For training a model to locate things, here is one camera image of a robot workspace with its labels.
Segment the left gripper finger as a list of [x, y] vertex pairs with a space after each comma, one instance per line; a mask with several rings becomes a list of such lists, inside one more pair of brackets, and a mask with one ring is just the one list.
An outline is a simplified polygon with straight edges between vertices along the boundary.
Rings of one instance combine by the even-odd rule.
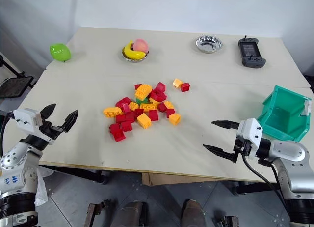
[[65, 119], [65, 122], [61, 126], [61, 129], [63, 132], [69, 132], [69, 130], [72, 128], [72, 126], [75, 124], [77, 117], [78, 117], [78, 110], [75, 110], [71, 112]]
[[42, 109], [42, 111], [40, 112], [40, 116], [41, 116], [42, 121], [45, 121], [46, 119], [48, 119], [51, 116], [55, 107], [56, 107], [56, 103], [47, 105]]

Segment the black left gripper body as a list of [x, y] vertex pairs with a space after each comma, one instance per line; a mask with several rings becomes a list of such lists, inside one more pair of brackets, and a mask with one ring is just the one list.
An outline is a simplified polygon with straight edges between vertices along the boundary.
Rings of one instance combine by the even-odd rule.
[[67, 129], [64, 125], [62, 126], [53, 126], [51, 122], [44, 121], [41, 125], [37, 125], [36, 132], [38, 144], [53, 144], [58, 136], [67, 132]]

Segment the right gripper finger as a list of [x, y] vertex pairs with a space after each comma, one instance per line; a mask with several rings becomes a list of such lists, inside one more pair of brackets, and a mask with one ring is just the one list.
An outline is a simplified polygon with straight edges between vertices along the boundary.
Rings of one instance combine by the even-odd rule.
[[212, 121], [212, 124], [225, 128], [225, 129], [238, 129], [239, 122], [229, 121], [229, 120], [216, 120]]
[[225, 152], [221, 148], [211, 146], [211, 145], [206, 145], [206, 144], [204, 144], [203, 147], [207, 149], [208, 151], [210, 151], [211, 153], [215, 154], [216, 156], [235, 162], [234, 153], [228, 153], [228, 152]]

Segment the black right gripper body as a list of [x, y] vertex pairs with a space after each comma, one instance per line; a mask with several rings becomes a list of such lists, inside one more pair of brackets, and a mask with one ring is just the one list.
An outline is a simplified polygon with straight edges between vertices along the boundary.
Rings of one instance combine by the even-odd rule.
[[235, 144], [234, 144], [234, 154], [232, 158], [232, 162], [236, 163], [239, 154], [241, 156], [249, 156], [250, 154], [250, 141], [247, 139], [242, 139], [242, 138], [236, 138]]

